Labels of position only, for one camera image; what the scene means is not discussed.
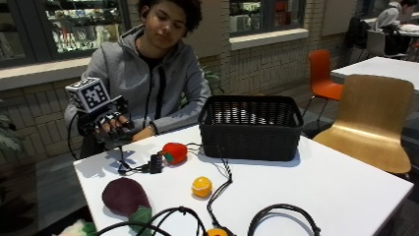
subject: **table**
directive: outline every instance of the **table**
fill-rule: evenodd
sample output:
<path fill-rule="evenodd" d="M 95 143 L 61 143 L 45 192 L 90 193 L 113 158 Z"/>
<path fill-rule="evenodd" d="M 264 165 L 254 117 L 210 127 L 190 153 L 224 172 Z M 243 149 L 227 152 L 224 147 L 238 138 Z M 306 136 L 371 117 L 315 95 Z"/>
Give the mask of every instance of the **table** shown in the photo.
<path fill-rule="evenodd" d="M 383 57 L 373 57 L 365 61 L 355 63 L 347 67 L 331 71 L 336 83 L 343 84 L 343 79 L 349 75 L 371 75 L 392 77 L 413 84 L 413 88 L 419 91 L 419 63 L 400 61 Z"/>
<path fill-rule="evenodd" d="M 123 146 L 130 166 L 146 162 L 166 143 L 201 143 L 199 127 L 151 137 Z M 101 199 L 107 183 L 118 179 L 119 153 L 109 150 L 74 161 L 74 169 L 98 229 L 125 221 L 110 213 Z M 272 204 L 302 207 L 322 229 L 322 236 L 373 235 L 399 207 L 412 184 L 364 164 L 357 159 L 300 137 L 292 161 L 258 161 L 230 159 L 232 184 L 212 203 L 212 213 L 219 223 L 239 236 L 255 213 Z M 215 189 L 223 182 L 216 158 L 189 153 L 187 161 L 165 167 L 159 174 L 133 174 L 145 190 L 153 213 L 169 207 L 189 207 L 199 215 L 206 229 L 211 228 L 207 200 L 191 196 L 191 183 L 206 176 Z M 307 235 L 310 226 L 296 212 L 280 209 L 259 225 L 255 235 Z M 190 216 L 173 214 L 162 229 L 171 235 L 195 235 L 197 222 Z M 130 235 L 127 228 L 117 228 L 106 235 Z"/>
<path fill-rule="evenodd" d="M 397 32 L 404 36 L 419 37 L 419 26 L 411 24 L 401 25 Z"/>

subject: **window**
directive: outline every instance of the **window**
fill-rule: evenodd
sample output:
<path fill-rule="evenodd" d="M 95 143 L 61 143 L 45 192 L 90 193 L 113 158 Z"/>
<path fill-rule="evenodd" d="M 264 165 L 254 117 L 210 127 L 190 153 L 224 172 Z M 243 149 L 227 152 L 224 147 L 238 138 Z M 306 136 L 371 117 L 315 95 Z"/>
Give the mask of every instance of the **window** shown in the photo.
<path fill-rule="evenodd" d="M 356 13 L 363 18 L 375 18 L 387 8 L 388 0 L 359 0 L 356 5 Z"/>
<path fill-rule="evenodd" d="M 0 0 L 0 68 L 91 54 L 129 28 L 126 0 Z"/>
<path fill-rule="evenodd" d="M 304 0 L 230 0 L 230 36 L 302 26 Z"/>

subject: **person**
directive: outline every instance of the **person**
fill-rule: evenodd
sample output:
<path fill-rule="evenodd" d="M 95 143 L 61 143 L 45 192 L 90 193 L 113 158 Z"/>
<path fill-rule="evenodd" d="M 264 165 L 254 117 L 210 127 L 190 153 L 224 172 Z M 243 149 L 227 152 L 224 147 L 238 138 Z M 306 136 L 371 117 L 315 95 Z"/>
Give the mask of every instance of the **person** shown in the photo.
<path fill-rule="evenodd" d="M 385 35 L 383 51 L 387 55 L 405 53 L 407 51 L 411 37 L 396 33 L 396 30 L 400 27 L 400 21 L 397 18 L 400 14 L 408 13 L 416 5 L 417 0 L 389 2 L 387 9 L 383 10 L 376 17 L 372 30 L 381 31 Z"/>
<path fill-rule="evenodd" d="M 105 42 L 91 56 L 81 78 L 99 78 L 110 98 L 121 95 L 134 129 L 119 141 L 106 134 L 119 127 L 126 117 L 111 119 L 97 131 L 105 134 L 106 148 L 122 142 L 137 142 L 198 122 L 210 96 L 208 83 L 191 46 L 182 37 L 202 20 L 201 0 L 139 0 L 142 24 L 130 29 L 118 42 Z M 182 93 L 187 104 L 179 108 Z M 65 123 L 75 113 L 67 105 Z M 97 134 L 83 137 L 79 158 L 103 151 Z"/>

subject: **person in background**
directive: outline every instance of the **person in background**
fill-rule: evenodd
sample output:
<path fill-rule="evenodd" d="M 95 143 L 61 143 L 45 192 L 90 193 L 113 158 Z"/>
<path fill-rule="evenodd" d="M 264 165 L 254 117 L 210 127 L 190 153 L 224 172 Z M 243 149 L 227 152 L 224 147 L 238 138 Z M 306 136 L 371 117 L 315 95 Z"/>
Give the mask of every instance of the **person in background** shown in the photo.
<path fill-rule="evenodd" d="M 408 13 L 417 5 L 417 0 L 401 0 L 400 2 L 389 2 L 388 7 L 377 15 L 372 26 L 373 31 L 381 31 L 384 38 L 384 53 L 393 55 L 404 53 L 411 41 L 409 36 L 403 36 L 396 33 L 400 26 L 399 15 Z"/>

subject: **orange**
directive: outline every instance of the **orange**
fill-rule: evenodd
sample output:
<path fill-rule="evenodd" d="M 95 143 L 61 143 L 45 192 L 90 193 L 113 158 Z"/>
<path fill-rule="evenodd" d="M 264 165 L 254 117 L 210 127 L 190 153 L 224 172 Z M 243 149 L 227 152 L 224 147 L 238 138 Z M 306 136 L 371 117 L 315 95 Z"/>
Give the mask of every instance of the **orange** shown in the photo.
<path fill-rule="evenodd" d="M 193 183 L 193 194 L 199 198 L 205 198 L 210 194 L 211 182 L 205 176 L 198 177 Z"/>

